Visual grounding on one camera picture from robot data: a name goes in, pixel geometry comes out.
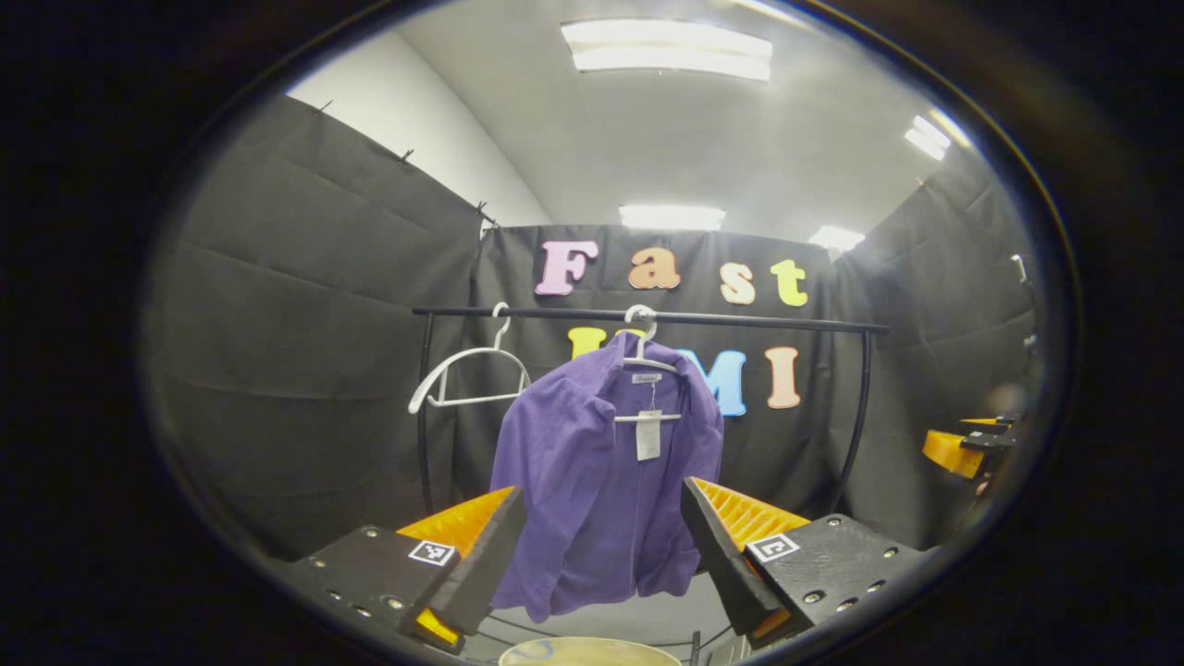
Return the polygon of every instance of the white ceiling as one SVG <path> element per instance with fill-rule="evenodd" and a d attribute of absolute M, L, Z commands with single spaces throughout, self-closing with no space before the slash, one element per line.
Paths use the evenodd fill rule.
<path fill-rule="evenodd" d="M 575 71 L 561 23 L 639 17 L 767 39 L 772 78 Z M 728 0 L 459 0 L 398 32 L 558 224 L 619 224 L 618 205 L 678 204 L 725 209 L 725 231 L 866 232 L 938 166 L 903 140 L 931 104 L 866 50 Z"/>

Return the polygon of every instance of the jacket sleeve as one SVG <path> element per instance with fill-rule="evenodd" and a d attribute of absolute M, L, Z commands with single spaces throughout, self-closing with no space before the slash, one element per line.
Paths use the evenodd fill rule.
<path fill-rule="evenodd" d="M 677 436 L 670 442 L 670 461 L 650 521 L 652 527 L 646 532 L 642 551 L 644 556 L 637 581 L 641 596 L 687 594 L 699 566 L 699 549 L 680 511 L 682 480 L 687 476 L 713 482 L 719 479 L 723 417 L 716 410 L 712 423 L 693 422 L 688 425 L 691 431 L 676 431 Z"/>
<path fill-rule="evenodd" d="M 510 405 L 497 437 L 490 491 L 521 487 L 527 521 L 493 606 L 525 606 L 542 622 L 567 549 L 609 469 L 616 428 L 611 408 L 570 380 L 535 388 Z"/>

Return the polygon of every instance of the white wall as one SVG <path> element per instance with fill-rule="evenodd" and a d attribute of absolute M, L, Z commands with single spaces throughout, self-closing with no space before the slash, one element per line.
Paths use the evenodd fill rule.
<path fill-rule="evenodd" d="M 288 91 L 369 136 L 498 224 L 552 224 L 469 108 L 393 30 L 363 41 Z"/>

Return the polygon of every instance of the purple jacket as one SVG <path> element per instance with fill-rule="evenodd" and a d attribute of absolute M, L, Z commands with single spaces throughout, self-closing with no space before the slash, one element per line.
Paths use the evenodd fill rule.
<path fill-rule="evenodd" d="M 490 491 L 523 489 L 527 523 L 494 608 L 526 606 L 535 622 L 590 603 L 639 594 L 687 593 L 699 551 L 678 513 L 682 479 L 715 481 L 723 417 L 702 373 L 683 354 L 645 344 L 645 358 L 671 372 L 623 365 L 637 337 L 622 334 L 542 377 L 502 422 Z M 662 374 L 635 384 L 635 374 Z M 682 418 L 661 422 L 661 455 L 638 461 L 637 423 L 614 423 L 650 409 Z"/>

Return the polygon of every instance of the hook of hanger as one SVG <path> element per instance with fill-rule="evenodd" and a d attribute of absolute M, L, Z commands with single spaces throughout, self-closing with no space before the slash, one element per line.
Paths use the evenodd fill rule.
<path fill-rule="evenodd" d="M 654 334 L 658 332 L 658 313 L 654 312 L 654 308 L 643 305 L 636 305 L 625 310 L 625 324 L 632 324 L 633 318 L 644 319 L 650 322 L 650 327 L 645 331 L 645 340 L 652 340 Z"/>
<path fill-rule="evenodd" d="M 500 301 L 496 306 L 494 306 L 494 314 L 493 314 L 493 316 L 497 316 L 497 313 L 502 312 L 503 309 L 509 309 L 509 308 L 510 308 L 510 306 L 508 306 L 506 303 L 506 301 Z M 510 319 L 511 318 L 509 315 L 507 315 L 506 316 L 506 324 L 503 324 L 502 328 L 497 332 L 496 335 L 494 335 L 494 348 L 495 350 L 502 348 L 502 334 L 506 333 L 507 329 L 509 329 L 509 327 L 510 327 Z"/>

